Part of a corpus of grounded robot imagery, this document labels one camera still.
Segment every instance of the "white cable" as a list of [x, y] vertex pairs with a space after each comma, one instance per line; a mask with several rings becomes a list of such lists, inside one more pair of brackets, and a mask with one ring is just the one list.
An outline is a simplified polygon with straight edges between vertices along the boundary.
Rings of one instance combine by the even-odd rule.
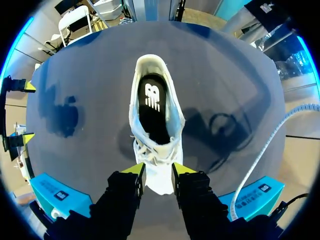
[[240, 185], [238, 186], [238, 188], [236, 189], [233, 198], [231, 200], [230, 203], [230, 215], [231, 215], [231, 219], [232, 221], [237, 220], [238, 216], [236, 213], [236, 200], [237, 197], [241, 191], [241, 189], [243, 188], [243, 186], [245, 185], [246, 181], [248, 180], [250, 174], [253, 172], [253, 170], [255, 169], [256, 165], [258, 164], [259, 160], [261, 159], [262, 155], [264, 154], [264, 152], [266, 151], [267, 147], [269, 146], [271, 140], [274, 138], [274, 136], [276, 135], [276, 133], [278, 132], [278, 130], [281, 128], [281, 126], [294, 114], [298, 113], [298, 112], [302, 112], [302, 111], [315, 111], [315, 112], [320, 112], [320, 105], [318, 104], [303, 104], [300, 106], [295, 107], [294, 109], [292, 109], [291, 111], [289, 111], [283, 118], [283, 120], [279, 123], [279, 125], [274, 129], [274, 131], [271, 133], [268, 141], [266, 141], [264, 147], [262, 148], [261, 152], [259, 153], [258, 157], [255, 159], [254, 163], [252, 164], [252, 166], [250, 167], [249, 171], [246, 173], [245, 177], [243, 178], [242, 182], [240, 183]]

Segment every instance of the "white sneaker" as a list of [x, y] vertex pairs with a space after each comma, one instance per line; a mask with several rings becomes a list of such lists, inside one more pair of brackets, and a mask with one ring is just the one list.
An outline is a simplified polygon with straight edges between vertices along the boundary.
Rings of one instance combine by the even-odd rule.
[[159, 195], [174, 192], [171, 165], [183, 164], [185, 121], [165, 62], [153, 54], [140, 57], [133, 77], [129, 123], [136, 163], [146, 166], [145, 185]]

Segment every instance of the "new balance logo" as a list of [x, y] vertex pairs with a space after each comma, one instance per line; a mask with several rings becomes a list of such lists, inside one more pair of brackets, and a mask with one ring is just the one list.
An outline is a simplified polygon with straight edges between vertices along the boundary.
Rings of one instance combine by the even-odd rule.
[[145, 85], [145, 105], [158, 110], [160, 112], [160, 105], [158, 102], [160, 101], [159, 89], [157, 86], [151, 86], [151, 84], [147, 83]]

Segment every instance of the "white folding chair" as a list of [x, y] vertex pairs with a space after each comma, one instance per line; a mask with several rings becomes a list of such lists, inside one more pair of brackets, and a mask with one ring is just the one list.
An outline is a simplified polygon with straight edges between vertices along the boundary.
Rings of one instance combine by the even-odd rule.
[[85, 6], [85, 5], [82, 5], [82, 6], [78, 7], [78, 8], [76, 8], [75, 10], [66, 13], [63, 16], [63, 18], [61, 18], [61, 20], [59, 21], [58, 28], [59, 28], [59, 32], [60, 32], [60, 36], [61, 36], [63, 45], [65, 47], [66, 47], [66, 42], [65, 42], [65, 39], [64, 39], [62, 31], [66, 27], [70, 26], [71, 24], [75, 23], [76, 21], [78, 21], [79, 19], [82, 19], [85, 16], [86, 16], [86, 18], [88, 20], [89, 32], [87, 34], [81, 36], [81, 37], [78, 37], [78, 38], [70, 41], [68, 43], [68, 45], [70, 45], [70, 44], [74, 43], [75, 41], [78, 41], [79, 39], [82, 39], [82, 38], [92, 34], [92, 28], [91, 28], [90, 17], [89, 17], [89, 8], [87, 6]]

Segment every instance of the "round table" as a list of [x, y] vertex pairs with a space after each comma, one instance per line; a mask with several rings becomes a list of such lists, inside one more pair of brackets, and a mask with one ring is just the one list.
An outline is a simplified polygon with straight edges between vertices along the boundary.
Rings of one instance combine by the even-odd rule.
[[[80, 39], [50, 57], [32, 77], [27, 130], [34, 174], [91, 196], [114, 171], [133, 166], [129, 103], [137, 59], [167, 64], [186, 119], [184, 165], [205, 171], [218, 195], [234, 191], [285, 114], [273, 61], [232, 36], [173, 21], [135, 22]], [[275, 177], [281, 129], [247, 181]], [[188, 239], [175, 196], [146, 187], [129, 239]]]

